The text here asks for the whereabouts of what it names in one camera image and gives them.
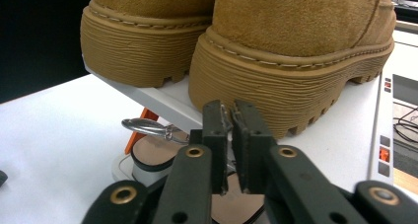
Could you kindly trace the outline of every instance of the clamp jaw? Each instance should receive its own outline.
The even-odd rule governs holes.
[[[254,105],[236,101],[233,151],[242,192],[264,194],[271,223],[400,223],[418,220],[418,205],[384,183],[365,181],[350,193],[332,185],[298,148],[277,145]],[[150,187],[131,181],[104,190],[83,223],[211,223],[211,195],[227,184],[231,126],[225,107],[203,108],[172,172]]]

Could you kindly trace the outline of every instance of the white surface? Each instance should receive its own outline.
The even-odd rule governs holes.
[[[418,25],[410,25],[411,28],[414,29],[415,32],[418,31]],[[404,44],[409,44],[409,45],[414,45],[414,46],[418,46],[418,35],[414,35],[414,34],[410,34],[407,32],[401,32],[401,31],[394,31],[393,32],[393,39],[396,42],[401,42]],[[411,54],[406,54],[408,55],[409,58],[412,58],[413,56],[416,55],[411,55]]]
[[[116,182],[130,180],[133,181],[132,171],[134,162],[132,157],[128,154],[121,154],[117,156],[111,165],[111,173]]]
[[[80,223],[141,111],[93,75],[0,105],[0,223]]]
[[[398,43],[395,54],[390,56],[390,70],[393,74],[418,81],[418,36],[416,45]]]
[[[95,74],[89,67],[86,66],[86,69]],[[202,114],[194,107],[187,94],[188,76],[178,83],[168,82],[164,87],[156,89],[135,88],[95,75],[183,131],[189,132],[190,129],[202,127]]]

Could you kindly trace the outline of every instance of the boot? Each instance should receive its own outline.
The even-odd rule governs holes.
[[[189,96],[252,102],[277,138],[298,134],[347,81],[380,75],[393,50],[391,0],[216,0],[199,37]]]
[[[197,38],[212,21],[214,0],[92,0],[83,11],[81,47],[94,72],[135,87],[177,82]]]

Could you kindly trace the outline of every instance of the cable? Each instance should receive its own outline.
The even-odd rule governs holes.
[[[401,105],[403,107],[406,108],[410,108],[412,109],[411,112],[407,113],[406,115],[404,115],[403,117],[399,118],[399,117],[394,117],[393,119],[397,119],[397,123],[395,123],[393,125],[393,129],[396,131],[396,133],[403,139],[405,139],[408,142],[412,142],[412,143],[418,143],[418,140],[412,139],[410,137],[408,137],[406,134],[404,134],[403,132],[399,131],[399,129],[397,128],[398,126],[407,129],[409,131],[412,131],[416,134],[418,134],[418,124],[412,122],[412,120],[416,119],[418,116],[411,116],[410,120],[406,120],[405,118],[407,116],[409,116],[410,114],[412,114],[413,112],[418,112],[418,107],[416,108],[412,108],[410,106],[404,105],[404,104],[400,104],[400,103],[395,103],[397,105]]]

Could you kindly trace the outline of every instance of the lugged sole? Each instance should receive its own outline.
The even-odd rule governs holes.
[[[83,11],[81,47],[90,69],[135,87],[180,81],[211,17],[151,19],[127,16],[91,1]]]
[[[316,57],[286,57],[235,44],[209,28],[197,43],[188,93],[201,110],[213,100],[254,103],[276,138],[299,134],[338,100],[347,81],[380,75],[393,50],[362,46]]]

